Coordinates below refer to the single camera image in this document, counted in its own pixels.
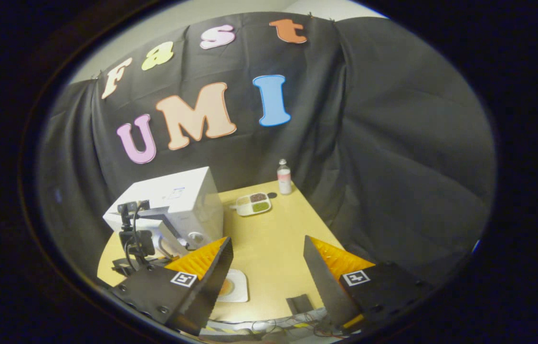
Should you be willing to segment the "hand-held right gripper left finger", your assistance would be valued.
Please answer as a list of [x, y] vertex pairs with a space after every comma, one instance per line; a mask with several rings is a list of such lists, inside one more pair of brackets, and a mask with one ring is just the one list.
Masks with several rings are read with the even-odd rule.
[[225, 236], [164, 267], [141, 267], [109, 291], [147, 318], [197, 336], [209, 320], [232, 259], [232, 239]]

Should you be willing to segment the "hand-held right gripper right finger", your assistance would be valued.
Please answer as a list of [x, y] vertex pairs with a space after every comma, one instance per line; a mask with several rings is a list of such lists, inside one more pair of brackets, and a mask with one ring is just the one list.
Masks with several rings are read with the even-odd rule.
[[434, 289], [398, 264], [374, 264], [311, 236], [303, 256], [332, 326], [343, 333], [388, 326]]

